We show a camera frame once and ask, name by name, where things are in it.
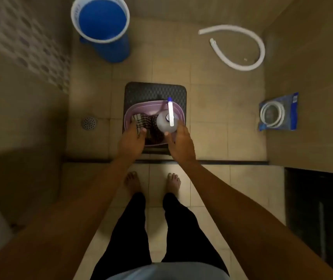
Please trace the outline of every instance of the foot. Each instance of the foot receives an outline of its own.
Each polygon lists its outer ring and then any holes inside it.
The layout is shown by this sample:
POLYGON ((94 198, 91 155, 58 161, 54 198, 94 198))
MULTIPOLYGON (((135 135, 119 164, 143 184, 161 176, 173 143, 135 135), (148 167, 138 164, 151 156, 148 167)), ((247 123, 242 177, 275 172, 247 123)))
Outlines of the foot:
POLYGON ((125 187, 128 189, 130 196, 133 196, 135 193, 141 193, 142 187, 141 182, 139 181, 138 174, 134 172, 129 172, 125 178, 125 187))
POLYGON ((166 193, 172 193, 178 196, 179 188, 181 187, 181 179, 178 175, 169 173, 166 178, 166 193))

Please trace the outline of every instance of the drain cover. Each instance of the drain cover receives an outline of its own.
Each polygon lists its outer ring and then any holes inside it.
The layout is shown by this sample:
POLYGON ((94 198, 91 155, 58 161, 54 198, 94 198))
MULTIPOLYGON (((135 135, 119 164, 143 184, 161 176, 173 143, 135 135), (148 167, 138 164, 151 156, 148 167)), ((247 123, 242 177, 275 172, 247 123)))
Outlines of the drain cover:
POLYGON ((97 119, 94 117, 86 117, 81 121, 81 126, 83 129, 89 131, 93 130, 96 127, 97 119))

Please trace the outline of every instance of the white bucket rim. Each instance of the white bucket rim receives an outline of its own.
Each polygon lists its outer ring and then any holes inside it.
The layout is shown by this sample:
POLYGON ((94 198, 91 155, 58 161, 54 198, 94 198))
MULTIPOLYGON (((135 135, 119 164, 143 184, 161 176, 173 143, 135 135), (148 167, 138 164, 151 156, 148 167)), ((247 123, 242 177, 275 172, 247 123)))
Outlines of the white bucket rim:
POLYGON ((83 37, 85 38, 86 40, 89 40, 90 42, 94 42, 94 43, 99 43, 99 44, 105 44, 105 43, 111 43, 111 42, 114 42, 118 39, 120 39, 124 34, 125 32, 127 31, 128 27, 129 27, 129 23, 130 23, 130 12, 129 12, 129 8, 127 6, 127 4, 125 3, 124 0, 119 0, 120 3, 124 6, 125 8, 125 13, 126 13, 126 24, 125 24, 125 27, 122 29, 122 31, 116 35, 115 37, 113 38, 110 38, 110 39, 106 39, 106 40, 100 40, 100 39, 95 39, 95 38, 91 38, 89 36, 87 36, 85 33, 82 32, 82 30, 78 27, 78 25, 76 24, 76 21, 75 21, 75 9, 78 5, 78 3, 80 2, 80 0, 75 0, 72 4, 72 8, 71 8, 71 20, 72 20, 72 23, 73 23, 73 26, 74 28, 76 29, 76 31, 83 37))

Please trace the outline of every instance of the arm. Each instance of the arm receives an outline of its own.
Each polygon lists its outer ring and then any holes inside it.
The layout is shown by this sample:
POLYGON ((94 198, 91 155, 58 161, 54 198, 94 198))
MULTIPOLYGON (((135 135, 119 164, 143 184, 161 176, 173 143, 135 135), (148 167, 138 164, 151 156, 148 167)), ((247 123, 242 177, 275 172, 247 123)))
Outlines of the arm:
POLYGON ((123 134, 119 155, 90 186, 53 205, 0 251, 0 279, 71 280, 127 169, 141 154, 145 132, 123 134))
POLYGON ((333 269, 270 212, 199 164, 186 126, 178 124, 175 143, 165 135, 249 279, 333 279, 333 269))

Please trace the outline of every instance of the purple plastic basket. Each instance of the purple plastic basket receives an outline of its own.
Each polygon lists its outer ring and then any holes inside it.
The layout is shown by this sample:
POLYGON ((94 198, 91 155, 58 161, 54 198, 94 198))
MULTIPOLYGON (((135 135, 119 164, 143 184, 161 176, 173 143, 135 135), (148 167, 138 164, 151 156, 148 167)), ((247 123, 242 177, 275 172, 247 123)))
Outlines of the purple plastic basket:
MULTIPOLYGON (((167 100, 148 101, 148 102, 134 104, 126 111, 125 116, 123 117, 124 129, 126 130, 130 126, 131 117, 135 114, 142 113, 142 114, 152 116, 152 115, 157 115, 164 110, 168 110, 168 101, 167 100)), ((178 118, 184 124, 186 124, 186 119, 185 119, 183 110, 175 102, 173 102, 173 111, 174 111, 174 114, 176 114, 178 116, 178 118)), ((172 138, 174 141, 175 141, 175 135, 176 135, 176 132, 172 133, 172 138)), ((146 146, 158 146, 158 145, 162 145, 162 144, 166 144, 166 143, 167 142, 165 140, 163 140, 159 144, 149 144, 146 146)))

